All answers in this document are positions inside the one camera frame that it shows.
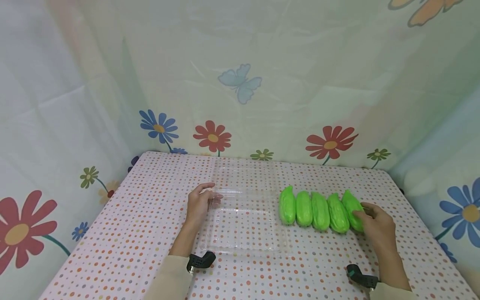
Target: plastic vegetable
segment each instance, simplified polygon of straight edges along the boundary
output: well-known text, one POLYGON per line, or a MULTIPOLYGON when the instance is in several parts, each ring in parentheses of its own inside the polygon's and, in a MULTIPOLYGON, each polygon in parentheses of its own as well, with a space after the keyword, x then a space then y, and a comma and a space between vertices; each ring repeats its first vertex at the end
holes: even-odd
POLYGON ((312 201, 307 191, 301 191, 297 194, 297 224, 300 226, 310 226, 313 221, 312 201))
POLYGON ((316 230, 325 231, 330 226, 330 212, 328 211, 328 203, 323 195, 312 192, 312 226, 316 230))
POLYGON ((348 220, 350 225, 356 231, 363 232, 363 225, 361 220, 352 214, 354 210, 361 210, 363 211, 363 207, 361 206, 360 202, 355 198, 355 196, 350 193, 349 190, 346 190, 342 197, 342 203, 347 211, 348 220))
POLYGON ((328 196, 328 211, 330 212, 330 227, 338 232, 345 233, 350 228, 350 223, 347 217, 347 211, 338 198, 337 193, 328 196))
POLYGON ((287 186, 281 193, 278 201, 278 211, 280 220, 285 225, 292 225, 295 222, 295 196, 293 195, 293 187, 287 186))

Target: fabric wall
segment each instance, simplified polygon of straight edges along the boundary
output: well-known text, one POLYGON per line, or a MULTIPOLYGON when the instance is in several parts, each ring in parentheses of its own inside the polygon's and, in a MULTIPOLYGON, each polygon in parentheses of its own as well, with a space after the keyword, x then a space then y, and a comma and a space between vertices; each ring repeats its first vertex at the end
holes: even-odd
MULTIPOLYGON (((123 134, 160 151, 404 168, 480 82, 478 1, 49 4, 123 134)), ((412 199, 422 217, 437 216, 425 216, 434 234, 444 194, 412 199)), ((478 254, 464 240, 445 245, 463 265, 478 254)), ((480 266, 463 272, 474 282, 471 270, 480 266)))
POLYGON ((36 300, 143 146, 85 85, 48 7, 0 1, 0 299, 36 300))
POLYGON ((480 87, 390 170, 405 196, 480 295, 480 87))
POLYGON ((41 293, 143 151, 407 159, 479 82, 480 2, 364 2, 3 1, 6 299, 41 293))

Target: yellow flower center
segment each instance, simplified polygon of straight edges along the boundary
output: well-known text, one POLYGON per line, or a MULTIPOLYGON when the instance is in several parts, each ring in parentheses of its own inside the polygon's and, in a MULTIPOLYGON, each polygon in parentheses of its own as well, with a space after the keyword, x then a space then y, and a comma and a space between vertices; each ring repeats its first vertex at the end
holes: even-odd
POLYGON ((165 132, 165 128, 163 128, 162 125, 155 124, 155 125, 153 125, 153 129, 156 132, 159 132, 159 133, 164 133, 165 132))
POLYGON ((475 205, 470 204, 463 209, 462 216, 466 221, 473 223, 480 219, 480 212, 475 205))
POLYGON ((324 148, 327 150, 331 150, 331 149, 335 149, 337 145, 338 145, 337 142, 329 141, 325 143, 324 148))
POLYGON ((208 140, 213 142, 213 143, 216 143, 216 142, 218 142, 218 136, 216 136, 214 134, 209 134, 208 135, 208 140))
POLYGON ((26 238, 29 230, 30 228, 27 224, 18 224, 13 226, 5 236, 5 243, 9 246, 20 243, 26 238))

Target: red flower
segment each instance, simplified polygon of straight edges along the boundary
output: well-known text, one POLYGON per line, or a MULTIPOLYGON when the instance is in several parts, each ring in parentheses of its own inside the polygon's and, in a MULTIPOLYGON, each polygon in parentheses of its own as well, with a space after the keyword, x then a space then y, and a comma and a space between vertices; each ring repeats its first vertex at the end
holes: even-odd
POLYGON ((225 130, 225 126, 219 125, 215 129, 215 123, 213 121, 208 120, 205 122, 205 127, 197 126, 195 130, 199 134, 194 134, 193 137, 197 140, 203 140, 198 145, 200 147, 209 147, 208 149, 211 152, 223 152, 225 148, 230 147, 230 138, 232 135, 228 132, 222 133, 225 130))
POLYGON ((318 135, 310 135, 307 137, 307 142, 316 144, 318 146, 306 146, 305 150, 314 151, 310 154, 310 156, 317 156, 317 159, 322 159, 327 154, 331 159, 337 159, 340 157, 338 150, 345 151, 352 147, 352 142, 358 136, 358 134, 349 138, 347 137, 354 131, 355 129, 353 127, 348 127, 342 132, 342 126, 336 126, 332 132, 332 126, 325 126, 325 139, 319 137, 318 135))
POLYGON ((0 257, 0 275, 12 260, 15 251, 17 252, 15 261, 17 269, 28 262, 27 251, 32 255, 39 255, 43 251, 43 243, 33 237, 50 234, 57 228, 55 221, 34 226, 57 207, 54 200, 48 200, 34 213, 41 196, 41 191, 31 192, 25 201, 20 217, 17 203, 13 198, 8 197, 0 201, 0 216, 6 222, 4 223, 0 219, 0 253, 6 250, 0 257))

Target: clear plastic tray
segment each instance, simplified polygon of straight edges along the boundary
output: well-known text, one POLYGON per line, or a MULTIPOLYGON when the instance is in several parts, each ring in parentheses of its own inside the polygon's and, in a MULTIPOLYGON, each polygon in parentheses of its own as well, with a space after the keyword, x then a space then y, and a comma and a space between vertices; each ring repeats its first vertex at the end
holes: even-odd
POLYGON ((200 243, 203 250, 254 256, 287 251, 275 174, 271 162, 216 161, 212 181, 223 199, 209 207, 200 243))

